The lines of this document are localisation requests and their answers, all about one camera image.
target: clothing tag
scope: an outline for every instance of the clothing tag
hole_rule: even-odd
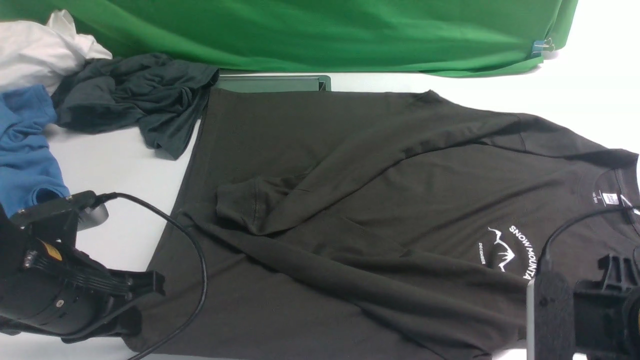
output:
[[[604,200],[605,204],[620,205],[617,193],[602,193],[602,200]]]

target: blue shirt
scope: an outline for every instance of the blue shirt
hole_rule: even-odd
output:
[[[0,93],[0,204],[18,210],[69,195],[43,128],[56,120],[42,85]]]

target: mountain logo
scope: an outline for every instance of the mountain logo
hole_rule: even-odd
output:
[[[504,241],[500,240],[500,237],[502,236],[502,232],[496,229],[492,229],[491,227],[488,227],[487,229],[495,233],[495,243],[493,244],[494,245],[499,244],[499,245],[502,245],[502,247],[504,247],[504,252],[498,253],[498,255],[502,255],[502,262],[498,265],[498,267],[500,268],[500,270],[502,270],[502,272],[505,272],[504,265],[507,265],[509,261],[513,260],[513,258],[516,257],[516,254],[514,254],[513,251],[511,251],[511,248],[509,248],[509,245],[505,244]]]

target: shirt sleeve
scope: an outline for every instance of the shirt sleeve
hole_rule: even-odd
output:
[[[411,104],[417,109],[410,115],[345,141],[307,174],[283,180],[258,177],[238,186],[221,187],[219,216],[247,225],[253,234],[283,231],[407,158],[477,142],[501,131],[517,133],[520,118],[514,114],[464,108],[435,93],[432,97],[437,98]]]

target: white cloth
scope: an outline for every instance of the white cloth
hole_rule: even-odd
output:
[[[0,92],[43,84],[52,94],[62,78],[97,58],[110,59],[111,53],[93,36],[76,33],[66,10],[51,13],[46,26],[0,22]]]

